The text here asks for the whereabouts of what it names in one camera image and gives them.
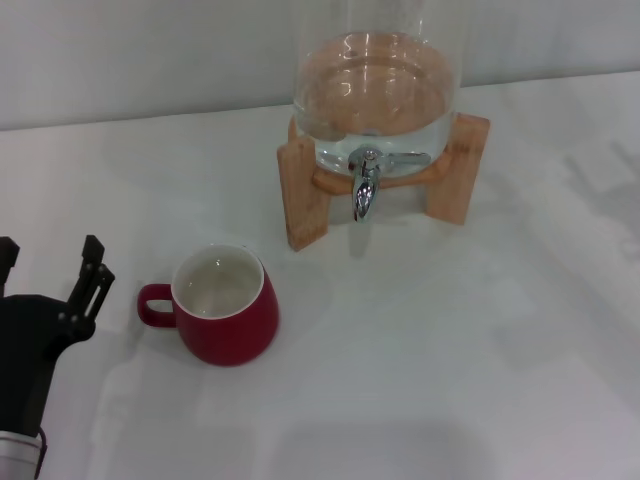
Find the glass jar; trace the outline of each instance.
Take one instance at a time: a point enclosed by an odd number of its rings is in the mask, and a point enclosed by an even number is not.
[[[380,175],[402,176],[437,159],[454,118],[469,0],[293,1],[295,120],[319,165],[350,174],[354,152],[377,152]]]

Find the white wall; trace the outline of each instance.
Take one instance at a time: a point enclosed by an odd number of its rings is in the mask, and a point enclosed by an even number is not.
[[[640,69],[639,0],[476,3],[467,84]],[[289,18],[288,0],[0,0],[0,129],[288,102]]]

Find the mug handle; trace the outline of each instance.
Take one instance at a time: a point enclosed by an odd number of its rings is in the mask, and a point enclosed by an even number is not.
[[[145,285],[138,293],[138,316],[143,323],[156,328],[176,328],[174,312],[158,312],[147,302],[150,300],[171,300],[171,285],[154,283]]]

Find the wooden stand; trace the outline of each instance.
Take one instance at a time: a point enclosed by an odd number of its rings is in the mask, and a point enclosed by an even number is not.
[[[383,178],[380,188],[428,186],[425,213],[463,225],[489,128],[486,118],[458,114],[440,158],[414,175]],[[351,195],[353,178],[318,167],[313,140],[298,137],[293,119],[289,143],[278,149],[278,168],[287,238],[291,248],[299,251],[327,233],[331,196]]]

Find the white table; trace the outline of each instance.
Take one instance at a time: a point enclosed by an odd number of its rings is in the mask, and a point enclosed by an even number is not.
[[[0,134],[7,293],[65,297],[87,233],[117,277],[58,362],[43,478],[640,479],[638,92],[640,73],[465,89],[493,122],[465,227],[387,191],[367,242],[343,198],[297,254],[289,107]],[[232,369],[133,308],[221,239],[259,252],[282,308]]]

